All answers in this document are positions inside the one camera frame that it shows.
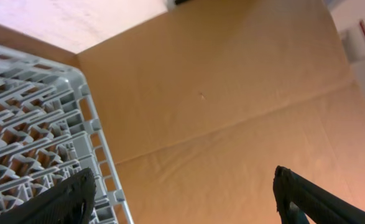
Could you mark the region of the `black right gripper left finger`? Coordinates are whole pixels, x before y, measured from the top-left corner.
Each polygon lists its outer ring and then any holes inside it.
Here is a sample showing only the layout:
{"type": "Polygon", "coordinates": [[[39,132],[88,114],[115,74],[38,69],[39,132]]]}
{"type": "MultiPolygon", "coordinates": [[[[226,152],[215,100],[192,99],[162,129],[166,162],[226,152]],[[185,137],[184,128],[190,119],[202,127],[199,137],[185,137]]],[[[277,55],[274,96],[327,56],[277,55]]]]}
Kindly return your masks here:
{"type": "Polygon", "coordinates": [[[0,224],[88,224],[96,184],[89,168],[0,215],[0,224]]]}

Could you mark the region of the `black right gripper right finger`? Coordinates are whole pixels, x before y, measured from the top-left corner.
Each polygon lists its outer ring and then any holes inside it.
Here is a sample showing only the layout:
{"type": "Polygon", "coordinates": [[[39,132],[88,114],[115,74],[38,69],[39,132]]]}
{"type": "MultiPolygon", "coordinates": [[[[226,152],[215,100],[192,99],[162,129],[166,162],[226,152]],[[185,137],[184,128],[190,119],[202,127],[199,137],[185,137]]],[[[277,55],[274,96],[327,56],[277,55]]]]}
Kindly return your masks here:
{"type": "Polygon", "coordinates": [[[365,211],[341,200],[286,167],[276,167],[273,192],[283,224],[308,223],[310,220],[315,223],[365,223],[365,211]]]}

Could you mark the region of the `grey dishwasher rack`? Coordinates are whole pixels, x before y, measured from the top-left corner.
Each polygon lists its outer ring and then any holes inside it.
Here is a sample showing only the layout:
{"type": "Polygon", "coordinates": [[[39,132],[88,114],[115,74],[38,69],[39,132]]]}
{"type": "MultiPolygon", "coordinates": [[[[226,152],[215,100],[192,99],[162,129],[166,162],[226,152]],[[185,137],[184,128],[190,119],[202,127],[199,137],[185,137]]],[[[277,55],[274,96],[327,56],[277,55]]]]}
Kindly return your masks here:
{"type": "Polygon", "coordinates": [[[132,223],[86,78],[69,65],[0,45],[0,215],[84,168],[91,223],[132,223]]]}

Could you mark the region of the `cardboard sheet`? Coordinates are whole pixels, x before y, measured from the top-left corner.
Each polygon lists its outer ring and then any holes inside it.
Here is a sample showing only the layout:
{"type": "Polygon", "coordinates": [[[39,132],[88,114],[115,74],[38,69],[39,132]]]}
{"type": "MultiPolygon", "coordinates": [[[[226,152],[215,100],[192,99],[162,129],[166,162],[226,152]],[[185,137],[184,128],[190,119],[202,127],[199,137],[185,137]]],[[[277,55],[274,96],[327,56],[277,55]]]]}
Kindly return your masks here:
{"type": "Polygon", "coordinates": [[[322,1],[190,1],[78,58],[136,223],[279,223],[277,166],[365,210],[365,100],[322,1]]]}

